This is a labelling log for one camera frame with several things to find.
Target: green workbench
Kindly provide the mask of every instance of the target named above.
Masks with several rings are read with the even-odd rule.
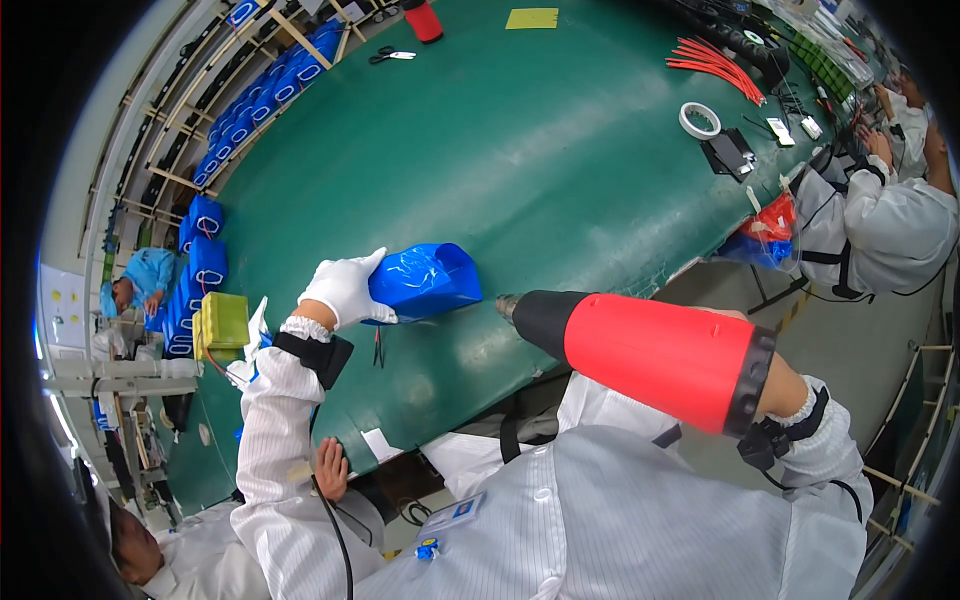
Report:
[[[326,396],[314,438],[335,436],[358,473],[376,468],[360,435],[379,427],[411,450],[449,431],[554,365],[493,310],[499,294],[596,290],[649,297],[710,254],[768,204],[778,174],[810,156],[778,148],[757,108],[719,78],[668,69],[684,26],[643,3],[558,0],[556,29],[504,29],[516,0],[433,5],[444,25],[422,45],[398,23],[324,73],[257,141],[220,194],[230,274],[223,291],[268,296],[276,331],[326,258],[453,242],[476,261],[484,301],[383,331],[340,332],[356,346]],[[414,60],[370,65],[393,45]],[[806,77],[798,95],[824,130]],[[746,183],[710,170],[678,123],[704,103],[757,154]],[[207,369],[190,433],[170,450],[170,484],[185,511],[233,488],[240,393]],[[215,444],[196,440],[207,422]]]

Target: scissors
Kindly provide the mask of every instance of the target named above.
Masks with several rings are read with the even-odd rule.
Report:
[[[416,52],[396,52],[396,49],[393,46],[384,46],[376,51],[376,56],[372,56],[368,60],[370,61],[370,64],[377,64],[378,62],[383,62],[386,59],[409,60],[416,55]]]

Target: white glove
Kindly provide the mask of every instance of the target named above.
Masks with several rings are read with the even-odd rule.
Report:
[[[381,248],[370,256],[341,258],[336,262],[325,260],[317,267],[306,291],[297,298],[297,304],[304,300],[316,300],[329,306],[337,317],[334,331],[365,319],[396,323],[394,309],[374,302],[367,283],[370,274],[386,255],[387,249]]]

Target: id badge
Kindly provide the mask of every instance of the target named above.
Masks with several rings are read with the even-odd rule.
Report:
[[[436,511],[423,523],[417,534],[417,541],[435,538],[437,532],[474,520],[486,497],[487,492],[483,491]]]

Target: tape roll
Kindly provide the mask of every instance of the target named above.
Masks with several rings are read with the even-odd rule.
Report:
[[[760,37],[760,36],[758,36],[757,34],[755,34],[755,33],[752,32],[752,31],[745,30],[745,31],[743,32],[743,36],[746,37],[747,39],[749,39],[749,40],[750,40],[751,42],[753,42],[754,44],[757,44],[757,45],[760,45],[760,46],[763,45],[763,38]]]
[[[700,115],[707,119],[710,122],[710,129],[703,130],[691,123],[690,115]],[[688,102],[680,107],[680,125],[685,132],[697,139],[712,139],[720,133],[720,117],[699,102]]]

